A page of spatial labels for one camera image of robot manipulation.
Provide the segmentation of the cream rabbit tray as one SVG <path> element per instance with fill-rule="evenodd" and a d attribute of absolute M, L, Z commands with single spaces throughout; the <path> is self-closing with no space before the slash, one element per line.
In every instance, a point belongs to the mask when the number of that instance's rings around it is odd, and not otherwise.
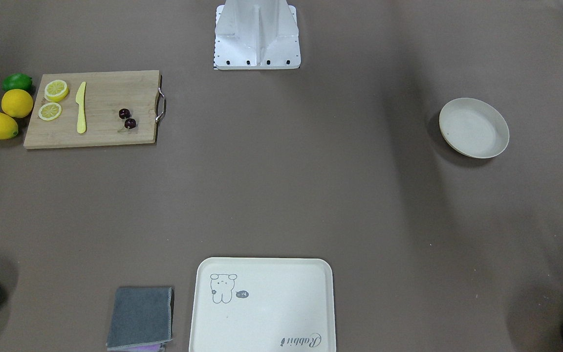
<path fill-rule="evenodd" d="M 207 258 L 191 352 L 335 352 L 333 272 L 322 259 Z"/>

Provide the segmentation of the dark red cherry lower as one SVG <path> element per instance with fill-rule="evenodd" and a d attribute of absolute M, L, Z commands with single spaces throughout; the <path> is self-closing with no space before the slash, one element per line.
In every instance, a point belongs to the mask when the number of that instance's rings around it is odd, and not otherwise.
<path fill-rule="evenodd" d="M 124 128 L 127 130 L 135 129 L 138 123 L 134 118 L 127 118 L 124 120 Z"/>

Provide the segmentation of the dark red cherry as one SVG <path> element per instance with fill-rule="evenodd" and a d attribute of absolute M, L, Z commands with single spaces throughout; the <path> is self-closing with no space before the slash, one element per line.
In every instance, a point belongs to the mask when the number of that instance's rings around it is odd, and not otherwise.
<path fill-rule="evenodd" d="M 129 109 L 120 109 L 118 111 L 118 116 L 121 119 L 131 118 L 131 111 Z"/>
<path fill-rule="evenodd" d="M 138 123 L 134 118 L 127 118 L 124 120 L 124 128 L 127 130 L 135 129 Z"/>

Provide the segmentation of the dark red cherry upper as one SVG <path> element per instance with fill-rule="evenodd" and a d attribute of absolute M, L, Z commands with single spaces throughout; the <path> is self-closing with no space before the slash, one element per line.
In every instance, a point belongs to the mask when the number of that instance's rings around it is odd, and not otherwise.
<path fill-rule="evenodd" d="M 120 109 L 118 111 L 118 116 L 121 119 L 131 118 L 131 111 L 129 109 Z"/>

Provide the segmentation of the wooden cutting board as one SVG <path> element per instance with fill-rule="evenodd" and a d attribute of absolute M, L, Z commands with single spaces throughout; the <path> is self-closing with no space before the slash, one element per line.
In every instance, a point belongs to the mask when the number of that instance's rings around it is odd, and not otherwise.
<path fill-rule="evenodd" d="M 61 116 L 45 122 L 38 118 L 38 109 L 45 104 L 45 85 L 53 80 L 67 82 L 69 94 L 60 101 Z M 75 97 L 81 82 L 87 83 L 84 134 L 76 131 Z M 23 145 L 30 150 L 154 143 L 166 107 L 158 102 L 163 96 L 161 82 L 159 70 L 43 74 Z M 131 118 L 138 123 L 135 129 L 124 128 L 125 119 L 118 116 L 120 109 L 131 111 Z"/>

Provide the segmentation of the beige round plate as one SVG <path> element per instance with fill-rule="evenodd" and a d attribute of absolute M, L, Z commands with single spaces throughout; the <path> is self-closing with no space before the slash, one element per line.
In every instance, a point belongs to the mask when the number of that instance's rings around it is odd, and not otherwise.
<path fill-rule="evenodd" d="M 445 142 L 471 158 L 496 157 L 509 145 L 509 127 L 502 114 L 478 99 L 456 98 L 446 103 L 438 123 Z"/>

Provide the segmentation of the grey folded cloth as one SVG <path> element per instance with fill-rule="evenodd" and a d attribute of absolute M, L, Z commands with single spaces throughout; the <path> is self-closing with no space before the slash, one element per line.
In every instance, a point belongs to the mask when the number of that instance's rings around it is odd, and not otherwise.
<path fill-rule="evenodd" d="M 121 286 L 114 295 L 108 352 L 163 352 L 172 339 L 173 288 Z"/>

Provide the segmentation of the yellow plastic knife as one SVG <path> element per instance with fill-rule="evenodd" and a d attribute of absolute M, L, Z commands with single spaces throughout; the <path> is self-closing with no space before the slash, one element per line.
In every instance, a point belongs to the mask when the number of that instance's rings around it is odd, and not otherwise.
<path fill-rule="evenodd" d="M 75 102 L 78 104 L 78 115 L 77 115 L 77 125 L 76 125 L 76 131 L 78 134 L 84 134 L 87 131 L 87 119 L 85 114 L 86 89 L 87 89 L 87 83 L 81 82 L 75 97 Z"/>

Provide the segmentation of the lower lemon slice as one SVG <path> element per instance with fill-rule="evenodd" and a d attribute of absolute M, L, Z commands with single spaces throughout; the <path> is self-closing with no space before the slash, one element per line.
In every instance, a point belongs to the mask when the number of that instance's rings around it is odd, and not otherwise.
<path fill-rule="evenodd" d="M 57 102 L 48 102 L 45 103 L 38 109 L 38 118 L 45 122 L 50 122 L 59 118 L 61 113 L 63 112 L 63 108 L 61 107 L 60 103 Z"/>

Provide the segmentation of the lemon slice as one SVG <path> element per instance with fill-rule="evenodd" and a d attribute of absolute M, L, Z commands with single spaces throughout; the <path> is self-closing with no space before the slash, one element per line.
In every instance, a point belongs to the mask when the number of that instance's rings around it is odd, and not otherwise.
<path fill-rule="evenodd" d="M 45 85 L 44 98 L 49 102 L 60 102 L 69 94 L 69 85 L 64 80 L 53 80 Z"/>
<path fill-rule="evenodd" d="M 45 103 L 38 109 L 38 118 L 45 122 L 50 122 L 59 118 L 61 113 L 63 112 L 63 108 L 61 107 L 60 103 L 57 102 L 48 102 Z"/>

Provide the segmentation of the upper lemon slice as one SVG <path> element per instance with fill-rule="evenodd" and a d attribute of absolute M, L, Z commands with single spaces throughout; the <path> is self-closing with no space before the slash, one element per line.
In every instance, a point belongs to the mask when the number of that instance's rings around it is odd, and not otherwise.
<path fill-rule="evenodd" d="M 44 98 L 49 102 L 60 102 L 69 94 L 69 85 L 64 80 L 53 80 L 45 85 Z"/>

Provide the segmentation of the round yellow lemon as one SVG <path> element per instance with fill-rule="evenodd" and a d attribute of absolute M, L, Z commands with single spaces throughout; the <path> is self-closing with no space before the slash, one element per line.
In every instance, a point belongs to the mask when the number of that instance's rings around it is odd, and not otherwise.
<path fill-rule="evenodd" d="M 33 111 L 33 96 L 22 89 L 11 89 L 1 99 L 1 109 L 13 118 L 25 118 Z"/>

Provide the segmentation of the green lime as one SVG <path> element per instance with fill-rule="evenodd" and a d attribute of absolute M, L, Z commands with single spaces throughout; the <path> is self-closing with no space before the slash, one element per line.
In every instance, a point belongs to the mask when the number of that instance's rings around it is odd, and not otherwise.
<path fill-rule="evenodd" d="M 7 76 L 1 86 L 3 91 L 21 89 L 29 92 L 33 87 L 33 78 L 24 73 L 14 73 Z"/>

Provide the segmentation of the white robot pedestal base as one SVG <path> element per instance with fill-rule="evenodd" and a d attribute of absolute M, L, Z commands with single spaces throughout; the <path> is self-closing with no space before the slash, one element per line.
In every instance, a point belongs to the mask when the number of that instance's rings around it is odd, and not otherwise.
<path fill-rule="evenodd" d="M 298 69 L 297 9 L 285 0 L 227 0 L 215 11 L 217 70 Z"/>

